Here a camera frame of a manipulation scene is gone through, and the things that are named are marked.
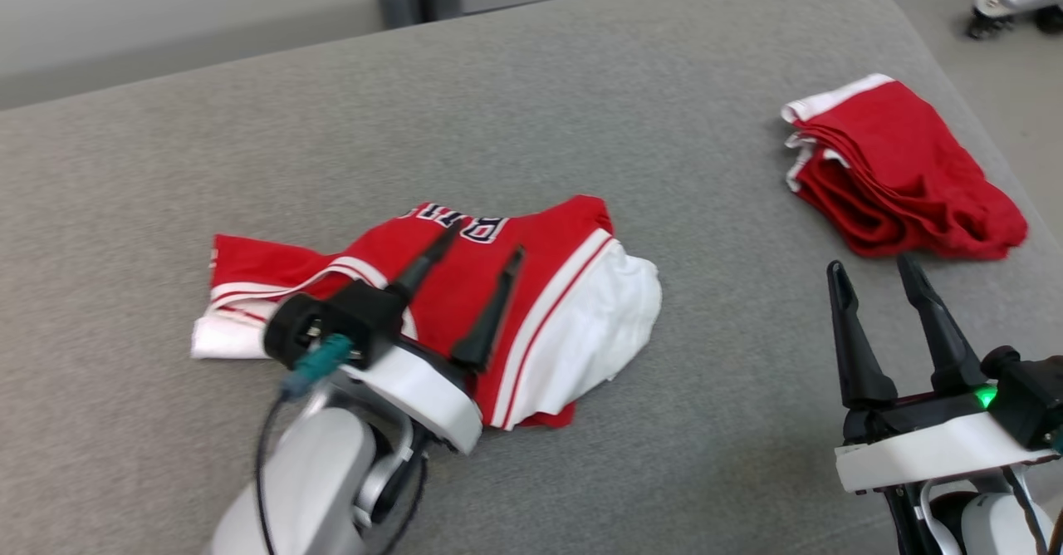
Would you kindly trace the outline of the red shorts white waistband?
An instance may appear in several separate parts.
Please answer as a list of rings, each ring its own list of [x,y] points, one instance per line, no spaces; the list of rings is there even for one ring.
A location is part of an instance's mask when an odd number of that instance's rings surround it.
[[[1002,260],[1026,240],[1020,208],[902,82],[870,74],[790,101],[781,117],[797,157],[787,188],[834,225],[853,253],[927,251]]]

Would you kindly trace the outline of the red white Bulls jersey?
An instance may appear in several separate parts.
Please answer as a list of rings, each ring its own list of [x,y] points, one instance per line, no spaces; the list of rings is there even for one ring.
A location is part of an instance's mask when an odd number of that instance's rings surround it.
[[[263,329],[286,297],[330,297],[350,280],[387,286],[446,228],[458,228],[456,240],[402,326],[439,353],[451,353],[470,331],[502,265],[517,246],[524,249],[497,347],[470,384],[486,426],[570,424],[575,402],[615,379],[649,342],[662,301],[658,270],[615,239],[603,199],[577,195],[513,218],[424,203],[338,253],[217,234],[208,308],[193,325],[190,354],[265,358]]]

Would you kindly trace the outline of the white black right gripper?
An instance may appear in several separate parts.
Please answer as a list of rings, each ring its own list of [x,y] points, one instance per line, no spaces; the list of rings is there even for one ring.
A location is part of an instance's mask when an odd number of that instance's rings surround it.
[[[843,424],[843,445],[836,448],[836,473],[843,490],[857,494],[1060,458],[1047,443],[1020,445],[988,413],[997,389],[986,385],[981,361],[952,313],[915,256],[901,253],[897,268],[933,359],[935,396],[909,396],[893,404],[899,393],[870,347],[850,278],[840,260],[826,268],[840,403],[850,409]]]

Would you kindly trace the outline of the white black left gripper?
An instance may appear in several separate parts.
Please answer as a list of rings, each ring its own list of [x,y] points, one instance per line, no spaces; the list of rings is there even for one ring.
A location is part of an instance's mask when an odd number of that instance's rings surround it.
[[[385,287],[387,293],[399,295],[404,302],[414,295],[457,237],[459,228],[448,228],[421,253],[410,260],[401,274]],[[504,327],[505,317],[525,256],[523,245],[517,245],[502,266],[493,293],[478,319],[462,340],[452,349],[451,361],[470,374],[487,369]],[[370,391],[429,430],[432,435],[470,455],[482,437],[483,422],[478,405],[466,392],[462,370],[427,347],[406,336],[384,348],[365,368],[345,363],[343,373],[361,382]]]

